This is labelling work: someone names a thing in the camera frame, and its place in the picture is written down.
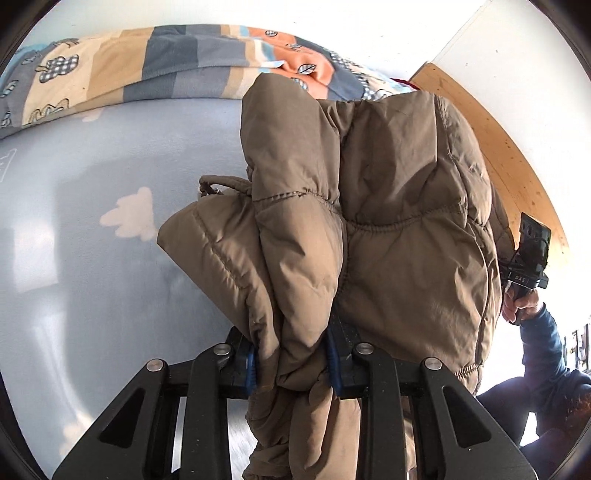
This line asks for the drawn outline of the dark blue right sleeve forearm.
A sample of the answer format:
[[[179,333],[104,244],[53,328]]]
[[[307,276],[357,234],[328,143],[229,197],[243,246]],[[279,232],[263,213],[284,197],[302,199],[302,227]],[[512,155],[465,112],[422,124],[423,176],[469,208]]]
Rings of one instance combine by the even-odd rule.
[[[534,410],[553,411],[590,394],[590,376],[566,367],[555,319],[546,306],[520,325],[524,380]]]

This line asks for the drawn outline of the person's right hand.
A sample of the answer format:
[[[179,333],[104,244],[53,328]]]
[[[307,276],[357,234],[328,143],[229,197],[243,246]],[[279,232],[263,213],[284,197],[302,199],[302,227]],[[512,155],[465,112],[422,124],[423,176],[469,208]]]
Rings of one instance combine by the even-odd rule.
[[[501,309],[502,317],[512,324],[533,319],[543,308],[537,289],[529,290],[524,296],[518,296],[518,288],[510,286],[504,294]]]

